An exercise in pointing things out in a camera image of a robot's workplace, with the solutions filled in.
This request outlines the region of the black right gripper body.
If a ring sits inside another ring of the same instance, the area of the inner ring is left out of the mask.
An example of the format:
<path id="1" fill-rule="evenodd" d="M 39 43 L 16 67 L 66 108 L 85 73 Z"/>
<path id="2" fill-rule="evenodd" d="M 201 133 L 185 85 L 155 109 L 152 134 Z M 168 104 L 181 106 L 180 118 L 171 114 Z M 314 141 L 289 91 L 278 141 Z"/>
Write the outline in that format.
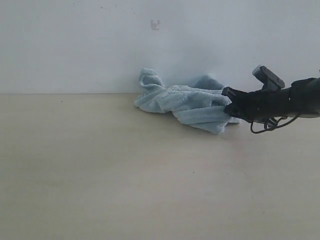
<path id="1" fill-rule="evenodd" d="M 298 111 L 293 106 L 291 98 L 290 88 L 277 91 L 238 91 L 238 116 L 249 123 L 266 118 L 295 117 Z"/>

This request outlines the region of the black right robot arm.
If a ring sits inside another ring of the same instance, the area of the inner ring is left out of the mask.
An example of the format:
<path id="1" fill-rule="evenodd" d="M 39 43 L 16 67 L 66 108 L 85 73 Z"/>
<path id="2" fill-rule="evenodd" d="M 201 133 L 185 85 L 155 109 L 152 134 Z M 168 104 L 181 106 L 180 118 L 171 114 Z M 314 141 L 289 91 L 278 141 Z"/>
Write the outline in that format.
<path id="1" fill-rule="evenodd" d="M 231 103 L 224 112 L 248 123 L 275 122 L 275 118 L 318 118 L 320 116 L 320 79 L 294 81 L 288 88 L 244 92 L 225 87 L 222 95 Z"/>

